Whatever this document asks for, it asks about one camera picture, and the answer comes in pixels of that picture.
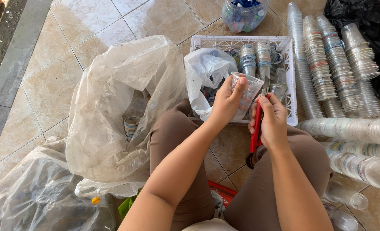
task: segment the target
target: yellow bottle cap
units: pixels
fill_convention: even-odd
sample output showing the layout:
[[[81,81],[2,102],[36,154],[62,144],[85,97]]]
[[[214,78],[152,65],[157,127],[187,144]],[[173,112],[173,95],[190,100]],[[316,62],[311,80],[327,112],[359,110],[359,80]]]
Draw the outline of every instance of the yellow bottle cap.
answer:
[[[91,199],[91,202],[92,202],[93,204],[97,204],[97,203],[99,203],[99,202],[100,202],[100,197],[95,197],[95,198]]]

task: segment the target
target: pliers handle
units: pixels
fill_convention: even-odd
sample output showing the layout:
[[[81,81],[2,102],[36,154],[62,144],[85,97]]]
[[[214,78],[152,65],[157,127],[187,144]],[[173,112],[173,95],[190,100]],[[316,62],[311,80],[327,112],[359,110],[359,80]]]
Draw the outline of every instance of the pliers handle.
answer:
[[[265,97],[267,99],[270,98],[270,94],[267,94]],[[257,111],[256,111],[256,117],[254,118],[255,124],[254,124],[254,133],[251,135],[250,139],[250,152],[254,153],[257,149],[257,141],[259,143],[259,147],[262,145],[261,142],[261,121],[263,120],[263,110],[261,109],[260,101],[257,102]]]

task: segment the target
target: white plastic crate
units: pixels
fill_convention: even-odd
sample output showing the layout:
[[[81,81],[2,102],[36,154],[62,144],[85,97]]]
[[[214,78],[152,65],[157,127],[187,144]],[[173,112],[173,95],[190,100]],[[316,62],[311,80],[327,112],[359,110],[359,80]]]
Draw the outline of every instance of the white plastic crate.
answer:
[[[293,39],[288,36],[210,36],[194,35],[191,39],[190,52],[199,48],[217,48],[230,51],[233,48],[240,48],[244,43],[255,43],[259,39],[269,39],[277,46],[277,51],[281,53],[284,60],[284,69],[287,74],[288,90],[283,104],[287,108],[287,123],[291,126],[298,124],[297,117],[297,97],[295,95],[295,68],[293,55]],[[232,120],[231,124],[247,125],[249,120]]]

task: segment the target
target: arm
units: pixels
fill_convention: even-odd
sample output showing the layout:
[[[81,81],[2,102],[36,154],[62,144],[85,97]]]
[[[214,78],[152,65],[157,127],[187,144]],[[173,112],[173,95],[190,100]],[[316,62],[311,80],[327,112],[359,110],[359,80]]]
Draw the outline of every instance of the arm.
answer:
[[[218,90],[208,120],[156,167],[119,231],[170,229],[174,211],[193,183],[211,142],[237,111],[247,80],[240,78],[233,93],[231,82],[229,76]]]
[[[278,218],[283,231],[332,231],[324,206],[287,140],[286,109],[271,93],[269,99],[255,100],[264,111],[261,123],[261,140],[268,149],[273,169],[275,199]],[[252,109],[255,116],[256,104]],[[254,133],[254,118],[249,129]]]

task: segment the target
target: brown pants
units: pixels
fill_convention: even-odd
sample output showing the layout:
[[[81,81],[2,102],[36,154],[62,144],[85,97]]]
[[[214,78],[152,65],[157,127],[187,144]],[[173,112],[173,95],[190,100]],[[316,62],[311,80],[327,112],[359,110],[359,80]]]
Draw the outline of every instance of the brown pants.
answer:
[[[190,109],[188,99],[184,99],[157,119],[150,136],[151,172],[198,128],[187,117]],[[308,133],[297,128],[288,126],[287,134],[291,150],[317,194],[322,197],[333,174],[324,147]],[[253,158],[256,161],[258,156],[262,155],[262,158],[228,206],[224,218],[239,231],[280,231],[270,156],[264,146],[259,147],[258,153]],[[170,230],[181,231],[191,224],[211,219],[214,212],[203,163],[193,184],[176,208]]]

